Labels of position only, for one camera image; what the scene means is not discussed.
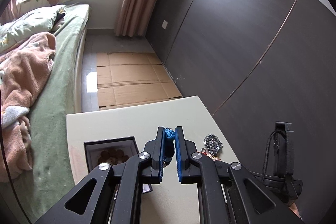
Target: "orange plush blanket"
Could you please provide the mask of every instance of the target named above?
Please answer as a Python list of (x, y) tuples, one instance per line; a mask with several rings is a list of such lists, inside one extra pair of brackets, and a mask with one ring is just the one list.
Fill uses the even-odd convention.
[[(55, 49), (55, 36), (42, 32), (32, 35), (23, 48), (9, 52), (6, 59), (1, 60), (1, 128), (12, 178), (32, 169), (31, 138), (26, 115), (48, 80)], [(0, 153), (0, 182), (8, 181)]]

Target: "black-edged box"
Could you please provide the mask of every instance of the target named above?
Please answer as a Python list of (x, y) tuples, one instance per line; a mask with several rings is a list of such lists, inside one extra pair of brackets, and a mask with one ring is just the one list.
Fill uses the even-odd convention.
[[(128, 157), (139, 154), (139, 149), (137, 147), (137, 143), (135, 142), (134, 136), (127, 138), (85, 142), (84, 150), (86, 165), (89, 173), (98, 165), (98, 160), (100, 158), (101, 152), (104, 150), (107, 151), (110, 148), (114, 148), (115, 150), (120, 149), (124, 152), (124, 155), (127, 155)], [(149, 193), (152, 191), (153, 189), (150, 184), (143, 185), (142, 193)]]

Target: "tabletop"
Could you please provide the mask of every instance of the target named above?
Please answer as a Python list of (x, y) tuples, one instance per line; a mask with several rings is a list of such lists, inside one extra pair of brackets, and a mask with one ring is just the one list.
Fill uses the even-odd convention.
[[(87, 174), (84, 142), (135, 136), (143, 151), (147, 141), (156, 138), (159, 126), (175, 129), (182, 126), (186, 140), (197, 150), (207, 134), (215, 134), (224, 147), (222, 161), (238, 161), (224, 135), (198, 96), (117, 109), (67, 115), (68, 149), (73, 179), (77, 184)], [(141, 223), (198, 224), (197, 185), (181, 185), (176, 159), (164, 168), (162, 183), (152, 185), (153, 192), (142, 196)]]

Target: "tiled floor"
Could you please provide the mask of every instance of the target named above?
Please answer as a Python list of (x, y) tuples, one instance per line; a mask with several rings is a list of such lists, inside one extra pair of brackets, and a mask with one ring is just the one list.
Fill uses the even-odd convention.
[(154, 52), (145, 38), (116, 37), (113, 34), (88, 34), (85, 40), (82, 63), (82, 112), (96, 111), (97, 68), (96, 54), (99, 52)]

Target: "wall outlet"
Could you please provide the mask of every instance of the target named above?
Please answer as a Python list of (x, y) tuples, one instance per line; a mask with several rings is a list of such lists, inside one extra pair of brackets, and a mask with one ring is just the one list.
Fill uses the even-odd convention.
[(164, 20), (162, 23), (162, 27), (164, 30), (167, 28), (167, 25), (168, 25), (168, 22)]

